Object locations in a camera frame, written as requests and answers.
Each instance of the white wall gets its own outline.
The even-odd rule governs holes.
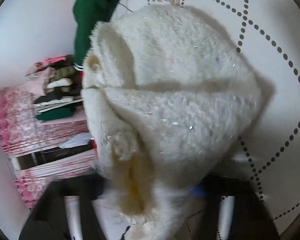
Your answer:
[[[29,209],[13,182],[5,153],[0,146],[0,228],[10,240],[17,240]]]
[[[0,7],[0,89],[34,62],[74,52],[75,0],[5,0]]]

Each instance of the plush white cloth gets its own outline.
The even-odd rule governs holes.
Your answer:
[[[98,23],[82,98],[103,174],[132,226],[126,239],[169,239],[188,191],[261,106],[253,73],[196,12],[148,6]]]

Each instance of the stacked clothes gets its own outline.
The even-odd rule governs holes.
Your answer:
[[[82,106],[81,76],[74,68],[72,55],[33,64],[25,80],[24,89],[35,97],[33,104],[38,120],[69,118],[74,116],[78,106]]]

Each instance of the white fleece garment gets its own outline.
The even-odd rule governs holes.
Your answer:
[[[191,9],[147,6],[97,23],[90,38],[82,98],[101,170],[131,219],[126,239],[170,239],[189,189],[257,116],[261,91]]]

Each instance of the white fluffy fabric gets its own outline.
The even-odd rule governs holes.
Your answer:
[[[130,218],[126,239],[170,239],[189,190],[257,116],[261,91],[191,9],[148,6],[98,23],[82,98],[99,165]]]

